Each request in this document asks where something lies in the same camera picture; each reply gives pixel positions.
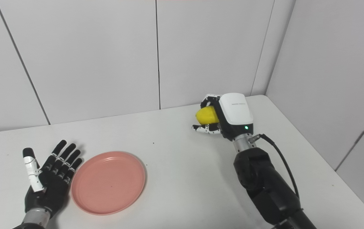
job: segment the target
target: robotic hand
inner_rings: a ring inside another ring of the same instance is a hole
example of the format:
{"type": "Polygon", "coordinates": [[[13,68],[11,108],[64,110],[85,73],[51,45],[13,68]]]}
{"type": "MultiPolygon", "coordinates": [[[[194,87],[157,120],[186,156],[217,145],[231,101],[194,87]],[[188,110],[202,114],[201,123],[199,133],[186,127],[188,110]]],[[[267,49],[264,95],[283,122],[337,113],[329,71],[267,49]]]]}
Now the robotic hand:
{"type": "MultiPolygon", "coordinates": [[[[193,125],[192,129],[204,133],[221,133],[233,142],[237,155],[234,168],[241,185],[257,207],[264,220],[278,229],[316,229],[300,206],[298,189],[291,171],[275,143],[266,135],[253,136],[253,116],[243,94],[208,94],[200,104],[201,110],[214,108],[213,123],[193,125]],[[294,184],[295,192],[275,170],[267,152],[258,148],[255,141],[265,139],[280,154],[294,184]]],[[[197,113],[200,121],[201,111],[197,113]]]]}
{"type": "Polygon", "coordinates": [[[23,150],[31,186],[25,196],[26,215],[22,224],[14,229],[44,229],[49,219],[62,209],[73,175],[82,163],[78,158],[80,151],[73,151],[76,148],[73,143],[58,157],[65,145],[65,140],[56,145],[41,170],[34,151],[23,150]]]}

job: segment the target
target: panel seam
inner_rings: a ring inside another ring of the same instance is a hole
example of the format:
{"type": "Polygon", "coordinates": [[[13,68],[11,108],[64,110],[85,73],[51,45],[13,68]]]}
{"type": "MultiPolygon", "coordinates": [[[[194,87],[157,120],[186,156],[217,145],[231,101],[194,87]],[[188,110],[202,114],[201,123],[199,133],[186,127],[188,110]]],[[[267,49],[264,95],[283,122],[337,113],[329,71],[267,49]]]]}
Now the panel seam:
{"type": "Polygon", "coordinates": [[[44,106],[43,106],[43,105],[42,105],[42,103],[41,103],[41,100],[40,100],[40,98],[39,98],[39,96],[38,96],[37,90],[35,89],[34,83],[32,82],[32,79],[31,79],[31,77],[30,77],[30,74],[28,73],[27,67],[26,67],[26,66],[25,66],[25,64],[24,64],[24,60],[22,59],[21,54],[20,54],[20,52],[18,51],[17,44],[15,43],[14,38],[12,37],[11,31],[10,31],[10,29],[8,28],[7,22],[5,21],[5,18],[4,18],[4,16],[3,16],[3,13],[2,13],[2,11],[1,11],[1,9],[0,9],[0,16],[1,16],[2,20],[3,20],[3,23],[4,23],[4,25],[5,25],[5,28],[7,29],[8,35],[10,36],[10,39],[11,39],[12,45],[14,46],[14,49],[15,49],[15,51],[17,52],[18,58],[19,58],[19,59],[20,59],[20,61],[21,61],[21,65],[22,65],[22,66],[23,66],[23,68],[24,68],[24,71],[25,71],[25,74],[27,75],[28,81],[30,81],[30,84],[31,84],[32,90],[34,90],[34,93],[35,93],[35,96],[37,97],[38,103],[39,103],[39,105],[41,106],[41,110],[42,110],[42,112],[44,113],[45,119],[47,119],[48,125],[51,125],[51,122],[50,122],[50,120],[48,119],[47,113],[45,112],[44,106]]]}
{"type": "Polygon", "coordinates": [[[258,68],[259,68],[260,60],[261,60],[261,55],[262,55],[262,50],[264,49],[265,39],[266,39],[266,35],[268,33],[269,22],[271,22],[271,16],[272,16],[272,11],[274,10],[274,5],[275,5],[275,0],[272,3],[271,13],[269,14],[268,25],[266,26],[266,31],[265,31],[265,35],[264,35],[264,41],[262,42],[262,47],[261,47],[261,52],[260,52],[260,56],[259,56],[259,61],[257,63],[257,69],[256,69],[256,73],[254,75],[254,80],[253,80],[253,85],[252,85],[251,90],[250,90],[250,95],[251,95],[251,93],[253,93],[254,83],[256,81],[257,72],[258,72],[258,68]]]}
{"type": "Polygon", "coordinates": [[[352,147],[350,148],[350,150],[346,153],[346,155],[344,156],[344,158],[340,161],[339,165],[334,169],[335,171],[337,171],[340,168],[340,166],[343,164],[343,162],[346,160],[346,158],[350,155],[350,153],[353,151],[354,147],[359,143],[359,141],[361,140],[361,138],[363,136],[364,136],[364,130],[358,136],[358,138],[356,139],[356,141],[354,142],[354,144],[352,145],[352,147]]]}
{"type": "Polygon", "coordinates": [[[160,71],[159,71],[159,42],[158,42],[158,6],[157,0],[155,0],[155,22],[156,22],[156,38],[157,38],[157,64],[158,64],[158,100],[159,100],[159,109],[161,110],[161,80],[160,80],[160,71]]]}

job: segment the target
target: robotic arm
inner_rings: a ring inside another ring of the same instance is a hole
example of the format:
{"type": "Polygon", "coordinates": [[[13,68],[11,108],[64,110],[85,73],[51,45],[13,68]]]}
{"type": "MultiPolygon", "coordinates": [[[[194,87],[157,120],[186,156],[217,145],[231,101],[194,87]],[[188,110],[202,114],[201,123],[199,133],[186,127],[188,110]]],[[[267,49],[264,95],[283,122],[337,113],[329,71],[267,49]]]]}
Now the robotic arm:
{"type": "Polygon", "coordinates": [[[259,138],[275,144],[265,135],[253,136],[253,116],[244,95],[208,94],[200,104],[201,108],[207,106],[214,107],[219,122],[192,128],[210,134],[220,132],[233,142],[237,177],[264,220],[278,229],[316,229],[303,212],[297,193],[275,170],[268,153],[255,145],[259,138]]]}

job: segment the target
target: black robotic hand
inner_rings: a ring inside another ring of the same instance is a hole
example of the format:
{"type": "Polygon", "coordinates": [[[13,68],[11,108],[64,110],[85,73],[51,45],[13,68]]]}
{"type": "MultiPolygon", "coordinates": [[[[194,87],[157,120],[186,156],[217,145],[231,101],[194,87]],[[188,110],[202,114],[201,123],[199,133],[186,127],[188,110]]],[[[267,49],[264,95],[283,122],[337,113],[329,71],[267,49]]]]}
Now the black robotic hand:
{"type": "Polygon", "coordinates": [[[52,218],[62,209],[73,175],[82,163],[82,159],[78,158],[80,151],[78,149],[74,151],[76,145],[73,143],[59,155],[65,145],[65,140],[56,145],[40,171],[37,171],[39,165],[35,159],[34,151],[31,148],[23,150],[24,161],[27,157],[27,161],[35,162],[37,167],[34,168],[33,172],[30,172],[27,166],[31,186],[25,196],[26,213],[31,209],[41,208],[47,210],[50,213],[50,218],[52,218]]]}

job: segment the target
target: white fingertip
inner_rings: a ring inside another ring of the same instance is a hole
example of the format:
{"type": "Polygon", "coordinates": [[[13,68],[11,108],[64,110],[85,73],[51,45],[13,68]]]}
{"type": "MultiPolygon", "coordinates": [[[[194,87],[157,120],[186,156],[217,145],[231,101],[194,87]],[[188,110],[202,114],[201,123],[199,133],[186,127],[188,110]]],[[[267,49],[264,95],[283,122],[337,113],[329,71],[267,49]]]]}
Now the white fingertip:
{"type": "Polygon", "coordinates": [[[208,99],[208,97],[215,97],[215,98],[217,98],[218,96],[220,96],[219,94],[207,94],[206,96],[205,96],[205,98],[202,100],[202,102],[203,101],[205,101],[205,100],[207,100],[208,99]]]}
{"type": "Polygon", "coordinates": [[[40,171],[37,168],[37,160],[31,156],[26,156],[24,157],[24,163],[27,168],[28,179],[30,180],[32,190],[34,192],[44,190],[44,186],[38,178],[40,171]]]}
{"type": "Polygon", "coordinates": [[[205,128],[199,126],[197,129],[194,129],[194,130],[196,130],[197,132],[206,133],[206,134],[210,134],[210,135],[220,134],[220,129],[210,131],[209,130],[209,125],[206,125],[205,128]]]}

